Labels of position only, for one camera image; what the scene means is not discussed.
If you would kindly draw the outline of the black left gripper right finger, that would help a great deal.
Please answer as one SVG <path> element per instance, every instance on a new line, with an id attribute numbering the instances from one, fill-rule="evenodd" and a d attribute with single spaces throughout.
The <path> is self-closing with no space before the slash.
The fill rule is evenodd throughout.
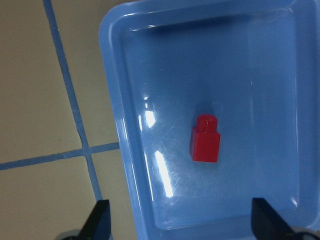
<path id="1" fill-rule="evenodd" d="M 264 198 L 252 199 L 251 230 L 257 240 L 299 240 L 299 236 Z"/>

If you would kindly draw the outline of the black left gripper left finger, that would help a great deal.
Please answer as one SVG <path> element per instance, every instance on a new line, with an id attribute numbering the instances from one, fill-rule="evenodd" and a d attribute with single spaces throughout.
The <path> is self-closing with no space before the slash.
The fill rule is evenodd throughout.
<path id="1" fill-rule="evenodd" d="M 111 237 L 111 210 L 109 200 L 96 202 L 78 237 L 81 240 L 109 240 Z"/>

